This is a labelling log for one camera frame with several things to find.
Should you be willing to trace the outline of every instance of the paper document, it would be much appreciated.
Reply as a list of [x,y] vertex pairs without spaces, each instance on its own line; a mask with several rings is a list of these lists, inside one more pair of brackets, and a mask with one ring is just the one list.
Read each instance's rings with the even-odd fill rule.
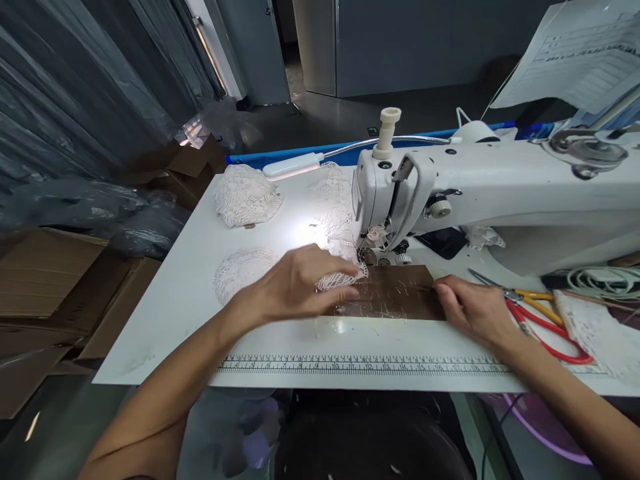
[[491,108],[545,97],[598,113],[640,83],[640,2],[552,5]]

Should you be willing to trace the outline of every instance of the knob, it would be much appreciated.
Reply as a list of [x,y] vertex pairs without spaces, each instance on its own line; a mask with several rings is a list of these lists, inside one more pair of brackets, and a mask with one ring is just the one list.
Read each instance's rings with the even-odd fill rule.
[[429,213],[433,218],[443,218],[451,213],[451,204],[448,200],[438,200],[429,207]]
[[410,265],[413,260],[406,253],[401,253],[400,255],[395,256],[395,262],[398,265]]

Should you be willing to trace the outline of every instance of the floor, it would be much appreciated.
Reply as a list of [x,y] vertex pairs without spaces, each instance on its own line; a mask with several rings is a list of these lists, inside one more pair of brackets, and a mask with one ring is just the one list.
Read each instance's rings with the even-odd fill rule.
[[[380,110],[390,106],[402,110],[396,126],[398,135],[452,129],[457,127],[456,107],[462,107],[470,118],[479,119],[495,92],[482,83],[474,83],[338,99],[305,90],[297,44],[286,44],[283,58],[291,100],[299,112],[292,105],[274,105],[241,114],[249,132],[246,153],[368,139],[367,128],[379,127]],[[489,109],[484,121],[515,120],[524,108],[525,105]],[[556,101],[540,121],[566,119],[574,113],[575,108]]]

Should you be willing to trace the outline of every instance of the hand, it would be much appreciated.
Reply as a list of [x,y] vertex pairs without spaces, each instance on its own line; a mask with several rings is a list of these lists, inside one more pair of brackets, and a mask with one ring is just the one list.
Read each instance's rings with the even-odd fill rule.
[[340,302],[358,297],[355,287],[317,291],[315,284],[322,277],[338,272],[356,276],[358,267],[316,244],[307,245],[286,252],[264,277],[240,290],[231,301],[252,305],[259,325],[272,320],[316,317]]
[[520,345],[526,337],[511,319],[502,289],[453,275],[435,282],[448,322],[494,355]]

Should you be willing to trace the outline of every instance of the white table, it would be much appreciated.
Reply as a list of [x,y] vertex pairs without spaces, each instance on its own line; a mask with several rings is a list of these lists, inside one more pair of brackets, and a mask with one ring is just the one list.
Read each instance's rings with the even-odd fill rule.
[[[345,167],[351,178],[354,167]],[[319,171],[278,182],[284,198],[280,210],[267,223],[253,229],[228,228],[215,212],[213,192],[221,176],[216,176],[194,210],[184,230],[164,260],[147,292],[102,364],[94,383],[138,385],[185,338],[211,318],[221,306],[215,298],[211,279],[228,253],[240,247],[270,247],[276,254],[310,243],[308,225],[313,223],[305,206],[307,186],[314,183]],[[520,277],[504,268],[486,250],[464,248],[447,261],[417,241],[410,239],[409,254],[414,264],[426,265],[434,278],[448,274],[475,280],[467,268],[514,288],[540,290],[540,280]],[[538,330],[558,350],[575,354],[568,342]],[[417,368],[412,359],[447,361],[452,353],[469,359],[490,357],[481,347],[460,336],[448,324],[437,321],[372,319],[355,317],[319,317],[284,321],[266,325],[246,335],[231,354],[232,367],[272,366],[279,362],[280,372],[245,369],[243,373],[227,370],[212,378],[211,385],[228,387],[313,387],[347,389],[408,389],[431,391],[519,392],[523,386],[510,374],[465,377],[447,372],[421,375],[349,374],[347,370],[331,371],[331,366],[373,365],[378,369],[386,361],[397,360],[396,366],[408,361],[409,369]],[[306,374],[292,373],[293,367],[304,365]],[[309,373],[314,367],[324,371]],[[502,365],[492,369],[506,371]],[[640,396],[634,389],[607,377],[587,374],[597,368],[580,367],[578,376],[602,394]]]

